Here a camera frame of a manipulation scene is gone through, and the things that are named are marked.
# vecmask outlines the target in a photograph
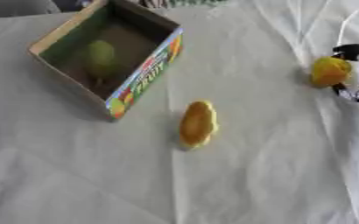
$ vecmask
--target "plastic fruit toy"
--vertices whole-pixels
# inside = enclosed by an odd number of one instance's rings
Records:
[[[180,141],[188,148],[194,149],[209,142],[218,130],[216,112],[208,101],[191,103],[179,125]]]
[[[109,78],[116,69],[114,47],[102,40],[88,46],[88,73],[97,80],[97,85]]]
[[[311,82],[317,88],[327,88],[345,81],[351,73],[351,65],[343,59],[323,57],[313,64]]]

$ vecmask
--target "yellow plastic object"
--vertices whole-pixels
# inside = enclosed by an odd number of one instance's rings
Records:
[[[207,144],[218,130],[216,112],[209,101],[191,103],[179,125],[180,141],[190,149]]]
[[[351,65],[344,59],[319,58],[313,64],[311,82],[317,88],[331,87],[345,81],[351,69]]]

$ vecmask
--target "green ball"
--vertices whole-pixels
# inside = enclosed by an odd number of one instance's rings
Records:
[[[116,53],[114,46],[96,40],[88,46],[88,73],[96,79],[107,79],[115,71]]]

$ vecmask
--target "wrinkled paper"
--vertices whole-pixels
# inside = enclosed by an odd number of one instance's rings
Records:
[[[349,0],[171,9],[185,50],[116,123],[26,52],[70,14],[0,19],[0,223],[359,223],[359,104],[307,83],[343,24],[342,43],[359,43],[358,10]],[[199,99],[220,130],[184,152],[177,124]]]

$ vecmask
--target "open box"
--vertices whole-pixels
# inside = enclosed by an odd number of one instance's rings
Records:
[[[123,116],[182,50],[182,28],[126,0],[95,0],[30,47],[67,88],[111,120]],[[88,45],[100,39],[116,50],[116,71],[102,85],[85,69]]]

